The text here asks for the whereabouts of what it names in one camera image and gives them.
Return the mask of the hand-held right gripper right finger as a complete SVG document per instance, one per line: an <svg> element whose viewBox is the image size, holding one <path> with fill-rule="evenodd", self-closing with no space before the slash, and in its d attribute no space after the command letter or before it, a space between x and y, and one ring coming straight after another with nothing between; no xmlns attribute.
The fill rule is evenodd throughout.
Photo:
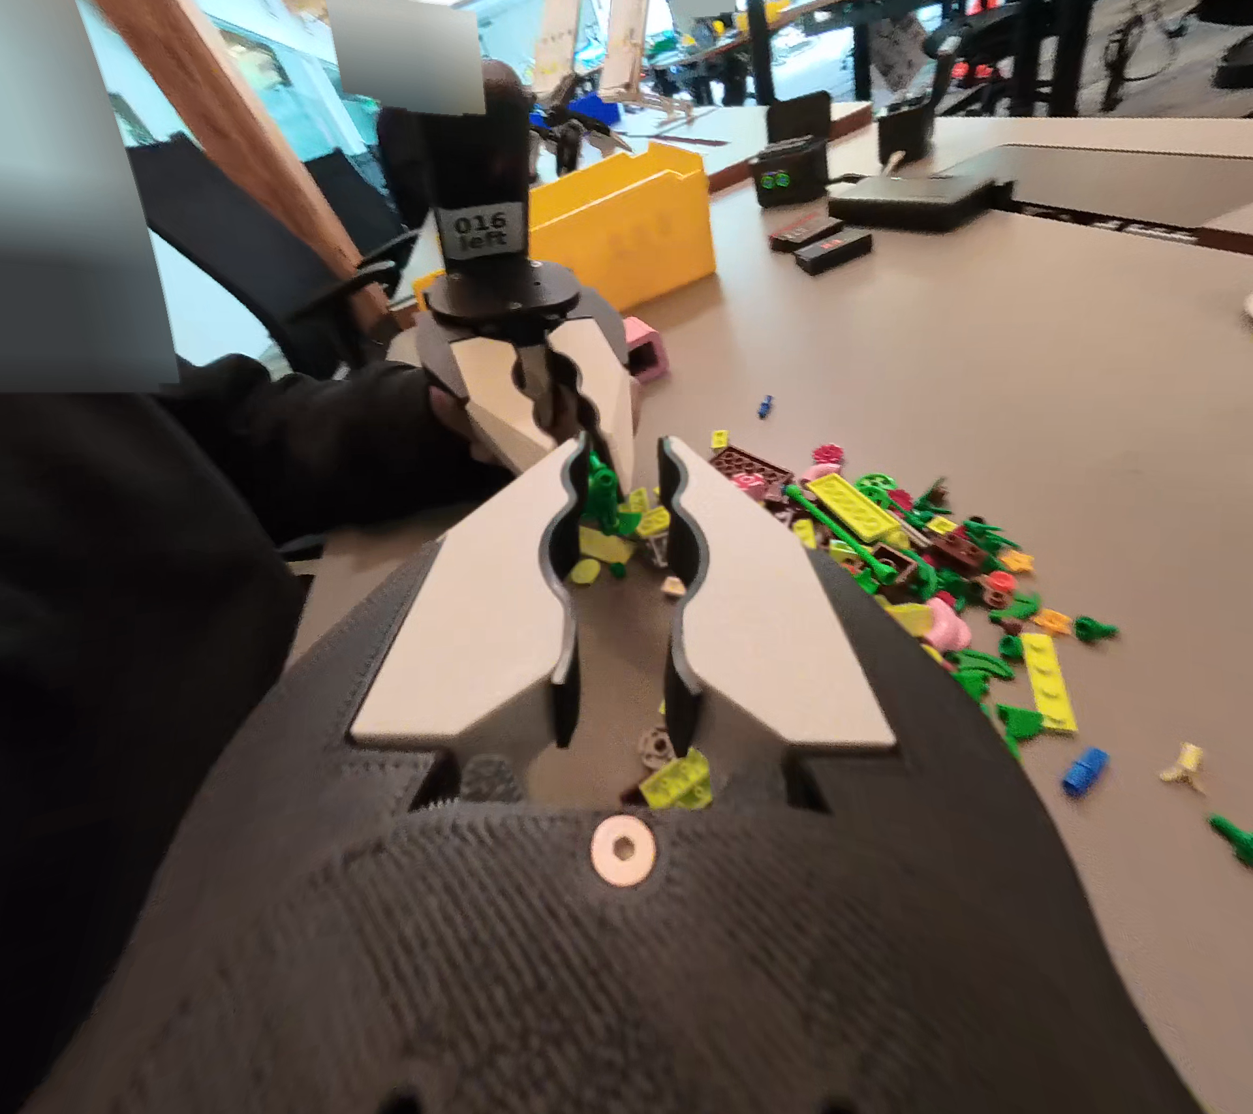
<svg viewBox="0 0 1253 1114"><path fill-rule="evenodd" d="M824 572L760 503L677 437L659 441L669 568L684 586L669 636L665 718L679 756L886 754L897 737Z"/></svg>

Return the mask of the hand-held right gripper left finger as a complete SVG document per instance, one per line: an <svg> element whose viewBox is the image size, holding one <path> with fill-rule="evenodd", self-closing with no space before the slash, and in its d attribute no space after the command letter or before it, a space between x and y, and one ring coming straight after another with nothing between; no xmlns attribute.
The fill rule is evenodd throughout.
<svg viewBox="0 0 1253 1114"><path fill-rule="evenodd" d="M578 625L590 439L564 443L429 545L351 741L377 751L561 751L582 714Z"/></svg>

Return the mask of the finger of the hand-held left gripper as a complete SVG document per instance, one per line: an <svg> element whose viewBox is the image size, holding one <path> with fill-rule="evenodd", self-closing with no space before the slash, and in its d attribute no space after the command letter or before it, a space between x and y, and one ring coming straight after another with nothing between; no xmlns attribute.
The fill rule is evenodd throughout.
<svg viewBox="0 0 1253 1114"><path fill-rule="evenodd" d="M578 319L551 332L553 353L574 371L576 410L599 458L617 474L619 489L636 487L634 377L613 340L593 319Z"/></svg>
<svg viewBox="0 0 1253 1114"><path fill-rule="evenodd" d="M512 475L524 475L570 441L562 435L559 381L547 338L518 346L471 338L454 346L466 413L479 443Z"/></svg>

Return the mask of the green leafy toy assembly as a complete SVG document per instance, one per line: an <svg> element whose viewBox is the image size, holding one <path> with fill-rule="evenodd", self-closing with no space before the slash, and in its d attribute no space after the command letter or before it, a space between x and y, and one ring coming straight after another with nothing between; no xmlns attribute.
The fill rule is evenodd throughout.
<svg viewBox="0 0 1253 1114"><path fill-rule="evenodd" d="M621 535L619 475L597 452L590 452L588 460L586 520L595 524L603 535Z"/></svg>

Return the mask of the pile of colourful toy bricks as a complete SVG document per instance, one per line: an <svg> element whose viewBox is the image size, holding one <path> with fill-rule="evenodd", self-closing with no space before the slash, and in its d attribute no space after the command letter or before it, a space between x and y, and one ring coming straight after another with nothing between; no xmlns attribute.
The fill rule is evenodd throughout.
<svg viewBox="0 0 1253 1114"><path fill-rule="evenodd" d="M824 462L803 477L725 441L704 460L818 553L824 572L832 566L845 572L834 594L837 613L897 749L785 760L708 760L700 751L679 756L663 696L655 725L642 737L642 782L628 793L630 803L692 813L712 809L717 797L756 774L787 778L812 762L907 764L919 756L905 735L907 716L919 708L927 716L942 712L928 698L932 690L961 694L981 718L990 718L994 737L1014 762L1021 762L1023 747L1045 737L1078 737L1058 640L1109 644L1120 630L1049 609L1023 586L1031 557L983 518L956 522L942 481L915 501L892 477L847 479L836 454L836 448L824 450ZM595 545L644 549L667 574L663 594L675 621L684 586L669 568L669 528L659 479L653 495L636 491L621 506L621 535L603 535L586 520L584 559L572 582L590 584L595 566L626 574L622 559L595 559Z"/></svg>

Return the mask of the person's left forearm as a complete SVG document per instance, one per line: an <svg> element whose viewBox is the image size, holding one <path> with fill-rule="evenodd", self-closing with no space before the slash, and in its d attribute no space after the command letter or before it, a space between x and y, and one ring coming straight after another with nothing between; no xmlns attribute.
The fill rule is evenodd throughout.
<svg viewBox="0 0 1253 1114"><path fill-rule="evenodd" d="M249 357L181 363L160 402L276 545L479 505L510 474L475 462L431 413L431 382L386 361L342 381L272 379Z"/></svg>

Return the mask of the person's left hand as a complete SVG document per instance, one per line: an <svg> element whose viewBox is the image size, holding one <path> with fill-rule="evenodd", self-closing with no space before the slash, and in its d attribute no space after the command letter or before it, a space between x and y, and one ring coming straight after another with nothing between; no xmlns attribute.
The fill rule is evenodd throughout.
<svg viewBox="0 0 1253 1114"><path fill-rule="evenodd" d="M468 404L448 394L442 388L429 388L431 413L452 435L456 435L469 450L471 458L483 466L510 470L499 450L483 437L475 421L469 417Z"/></svg>

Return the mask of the pink hollow block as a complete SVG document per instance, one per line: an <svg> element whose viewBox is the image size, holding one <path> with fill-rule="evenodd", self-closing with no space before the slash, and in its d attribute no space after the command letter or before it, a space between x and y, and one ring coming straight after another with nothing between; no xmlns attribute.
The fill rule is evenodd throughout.
<svg viewBox="0 0 1253 1114"><path fill-rule="evenodd" d="M671 375L669 353L659 330L638 317L622 322L628 348L628 369L640 386L665 381Z"/></svg>

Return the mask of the black angular gadget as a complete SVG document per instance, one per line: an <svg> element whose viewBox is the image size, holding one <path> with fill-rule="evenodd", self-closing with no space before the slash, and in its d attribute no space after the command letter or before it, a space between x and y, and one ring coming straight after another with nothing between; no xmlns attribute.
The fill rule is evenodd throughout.
<svg viewBox="0 0 1253 1114"><path fill-rule="evenodd" d="M531 181L539 183L539 150L555 158L557 177L568 177L582 167L586 142L603 158L634 154L632 146L601 117L588 115L576 105L588 105L595 94L590 76L566 74L555 90L537 92L531 109Z"/></svg>

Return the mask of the yellow plastic bin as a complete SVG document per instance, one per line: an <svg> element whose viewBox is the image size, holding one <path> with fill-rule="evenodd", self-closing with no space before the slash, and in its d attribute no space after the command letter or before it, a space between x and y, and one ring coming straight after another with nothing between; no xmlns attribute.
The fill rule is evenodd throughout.
<svg viewBox="0 0 1253 1114"><path fill-rule="evenodd" d="M717 274L702 156L652 142L530 193L530 257L561 264L617 311Z"/></svg>

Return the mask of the wooden easel stand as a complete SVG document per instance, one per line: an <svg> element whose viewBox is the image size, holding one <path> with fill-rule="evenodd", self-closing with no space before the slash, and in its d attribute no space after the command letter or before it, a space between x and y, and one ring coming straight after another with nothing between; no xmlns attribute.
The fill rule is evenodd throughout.
<svg viewBox="0 0 1253 1114"><path fill-rule="evenodd" d="M640 88L624 90L619 103L630 113L652 111L661 115L665 125L683 127L694 125L702 113L708 113L708 107L694 105L690 100L673 100Z"/></svg>

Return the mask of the black office chair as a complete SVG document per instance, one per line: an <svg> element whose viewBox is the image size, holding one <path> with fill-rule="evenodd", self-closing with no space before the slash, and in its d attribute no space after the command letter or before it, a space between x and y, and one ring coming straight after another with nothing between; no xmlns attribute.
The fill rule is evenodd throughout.
<svg viewBox="0 0 1253 1114"><path fill-rule="evenodd" d="M316 160L313 169L330 173L332 187L375 220L365 260L349 280L340 280L193 138L129 148L127 158L148 227L255 315L291 371L330 381L386 359L398 320L388 311L361 328L353 297L369 288L394 297L419 233L404 229L347 156Z"/></svg>

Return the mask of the black charging case green lights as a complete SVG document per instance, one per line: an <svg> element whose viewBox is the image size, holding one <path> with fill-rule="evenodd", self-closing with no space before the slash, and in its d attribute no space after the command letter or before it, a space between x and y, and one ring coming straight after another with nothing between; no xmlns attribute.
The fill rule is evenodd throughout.
<svg viewBox="0 0 1253 1114"><path fill-rule="evenodd" d="M748 173L762 210L810 204L830 185L832 96L826 90L766 109L766 148Z"/></svg>

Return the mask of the black power brick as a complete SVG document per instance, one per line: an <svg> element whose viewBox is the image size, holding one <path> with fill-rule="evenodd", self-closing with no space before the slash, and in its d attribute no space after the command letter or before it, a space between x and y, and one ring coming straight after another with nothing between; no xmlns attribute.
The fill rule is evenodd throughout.
<svg viewBox="0 0 1253 1114"><path fill-rule="evenodd" d="M861 177L834 185L828 214L857 229L954 233L977 218L1006 210L1016 183L992 177Z"/></svg>

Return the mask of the person's black jacket torso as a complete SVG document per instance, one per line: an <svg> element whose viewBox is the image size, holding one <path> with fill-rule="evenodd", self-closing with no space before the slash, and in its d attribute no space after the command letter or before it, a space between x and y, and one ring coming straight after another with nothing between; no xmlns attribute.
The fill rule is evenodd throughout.
<svg viewBox="0 0 1253 1114"><path fill-rule="evenodd" d="M276 683L297 580L231 483L270 388L3 398L3 1111L113 977L193 797Z"/></svg>

